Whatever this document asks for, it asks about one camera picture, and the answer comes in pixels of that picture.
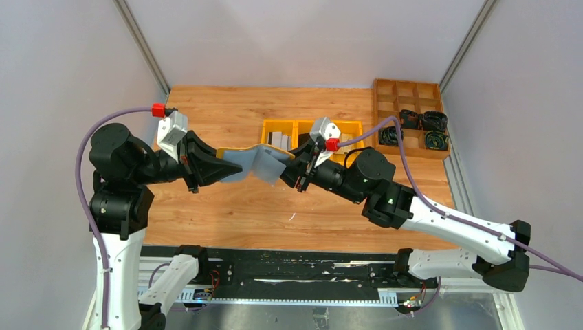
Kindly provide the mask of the grey credit card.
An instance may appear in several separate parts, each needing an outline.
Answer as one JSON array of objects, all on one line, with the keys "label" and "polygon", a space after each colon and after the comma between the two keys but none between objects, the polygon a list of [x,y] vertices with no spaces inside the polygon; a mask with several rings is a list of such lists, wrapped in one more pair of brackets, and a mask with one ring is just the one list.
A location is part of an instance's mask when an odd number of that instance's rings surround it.
[{"label": "grey credit card", "polygon": [[254,158],[252,172],[260,180],[274,185],[284,171],[283,162],[287,159],[287,154],[275,150],[259,151]]}]

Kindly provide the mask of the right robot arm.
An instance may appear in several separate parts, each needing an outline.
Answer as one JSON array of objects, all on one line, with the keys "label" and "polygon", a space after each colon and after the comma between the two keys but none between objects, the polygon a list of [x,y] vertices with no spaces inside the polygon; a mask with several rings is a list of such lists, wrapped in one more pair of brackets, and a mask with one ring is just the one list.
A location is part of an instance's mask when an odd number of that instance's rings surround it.
[{"label": "right robot arm", "polygon": [[393,180],[395,165],[373,148],[361,151],[350,166],[331,160],[318,164],[317,146],[307,142],[283,162],[280,178],[302,192],[318,186],[354,204],[381,228],[423,232],[456,245],[451,250],[400,249],[394,270],[425,280],[479,278],[506,292],[521,292],[529,278],[526,248],[531,226],[524,221],[496,223],[437,203]]}]

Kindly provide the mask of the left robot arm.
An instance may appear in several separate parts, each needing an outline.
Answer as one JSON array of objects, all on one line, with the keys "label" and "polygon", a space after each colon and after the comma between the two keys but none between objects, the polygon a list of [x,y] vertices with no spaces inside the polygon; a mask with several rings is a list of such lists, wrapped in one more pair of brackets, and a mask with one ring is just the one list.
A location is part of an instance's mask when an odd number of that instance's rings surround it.
[{"label": "left robot arm", "polygon": [[232,282],[228,262],[212,262],[206,248],[181,245],[159,278],[138,291],[140,256],[154,195],[151,184],[185,181],[196,193],[240,173],[239,165],[219,159],[192,131],[179,141],[179,157],[153,151],[123,124],[107,124],[91,137],[93,196],[88,204],[95,228],[98,262],[95,303],[87,329],[163,329],[185,286],[203,286],[203,299]]}]

